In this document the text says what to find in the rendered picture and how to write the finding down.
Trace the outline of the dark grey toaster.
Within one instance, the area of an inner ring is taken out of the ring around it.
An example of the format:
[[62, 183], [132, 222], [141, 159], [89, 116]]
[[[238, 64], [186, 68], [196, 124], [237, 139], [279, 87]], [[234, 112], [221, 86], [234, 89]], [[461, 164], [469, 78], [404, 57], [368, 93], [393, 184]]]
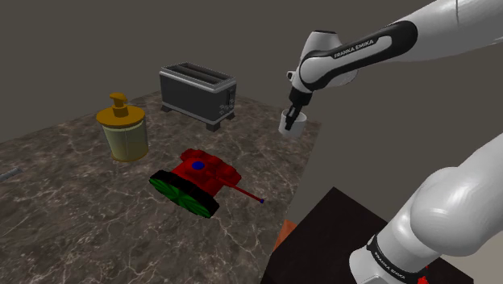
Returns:
[[197, 119], [211, 132], [235, 117], [235, 77], [189, 62], [164, 66], [159, 76], [162, 111]]

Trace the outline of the small grey cylinder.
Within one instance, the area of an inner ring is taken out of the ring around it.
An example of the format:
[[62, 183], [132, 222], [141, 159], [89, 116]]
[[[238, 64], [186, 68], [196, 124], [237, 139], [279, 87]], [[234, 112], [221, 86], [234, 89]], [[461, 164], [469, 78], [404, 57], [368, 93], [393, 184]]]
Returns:
[[4, 182], [5, 180], [12, 178], [19, 173], [22, 173], [22, 170], [20, 168], [13, 168], [5, 173], [2, 173], [0, 174], [0, 182]]

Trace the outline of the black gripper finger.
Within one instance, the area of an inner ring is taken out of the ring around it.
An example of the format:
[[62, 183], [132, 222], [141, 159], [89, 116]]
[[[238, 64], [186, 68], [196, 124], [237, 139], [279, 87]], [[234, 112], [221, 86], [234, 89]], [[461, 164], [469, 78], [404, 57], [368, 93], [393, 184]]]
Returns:
[[301, 113], [302, 105], [293, 104], [285, 114], [285, 130], [290, 131], [297, 117]]

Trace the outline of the dark robot stand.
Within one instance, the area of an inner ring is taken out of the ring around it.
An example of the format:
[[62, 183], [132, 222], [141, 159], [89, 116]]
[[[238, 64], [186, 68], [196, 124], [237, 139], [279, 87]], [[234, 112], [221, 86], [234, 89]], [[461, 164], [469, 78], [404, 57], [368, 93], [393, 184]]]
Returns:
[[[365, 284], [405, 284], [381, 268], [366, 244], [387, 222], [332, 188], [276, 248], [260, 284], [357, 284], [351, 268], [371, 265]], [[439, 258], [407, 284], [475, 284]]]

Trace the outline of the red toy tank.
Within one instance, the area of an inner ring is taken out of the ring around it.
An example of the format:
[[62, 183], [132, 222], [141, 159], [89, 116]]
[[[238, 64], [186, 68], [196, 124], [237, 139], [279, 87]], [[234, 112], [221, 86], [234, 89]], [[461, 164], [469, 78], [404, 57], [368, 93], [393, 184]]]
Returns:
[[219, 209], [214, 196], [224, 187], [233, 188], [262, 203], [264, 200], [238, 187], [241, 175], [220, 158], [199, 149], [188, 148], [181, 163], [171, 171], [159, 170], [150, 184], [164, 197], [187, 211], [211, 218]]

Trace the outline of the yellow soap dispenser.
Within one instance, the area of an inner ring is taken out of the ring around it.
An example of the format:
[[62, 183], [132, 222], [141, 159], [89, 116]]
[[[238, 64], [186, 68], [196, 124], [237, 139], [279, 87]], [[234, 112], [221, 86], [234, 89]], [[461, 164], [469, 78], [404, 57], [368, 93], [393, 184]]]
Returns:
[[127, 104], [123, 93], [112, 93], [110, 98], [113, 104], [99, 111], [96, 120], [102, 126], [111, 156], [120, 162], [137, 161], [148, 153], [145, 111]]

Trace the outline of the white cup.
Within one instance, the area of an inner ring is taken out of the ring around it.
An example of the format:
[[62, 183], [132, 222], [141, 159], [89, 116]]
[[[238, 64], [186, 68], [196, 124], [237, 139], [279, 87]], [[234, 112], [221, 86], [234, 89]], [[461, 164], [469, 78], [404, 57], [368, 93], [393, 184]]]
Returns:
[[306, 120], [307, 116], [303, 113], [300, 112], [296, 120], [294, 121], [292, 127], [287, 130], [286, 127], [286, 115], [287, 115], [288, 110], [284, 109], [281, 112], [281, 121], [278, 127], [278, 132], [281, 133], [283, 136], [290, 137], [290, 138], [298, 138], [301, 136], [303, 129], [306, 125]]

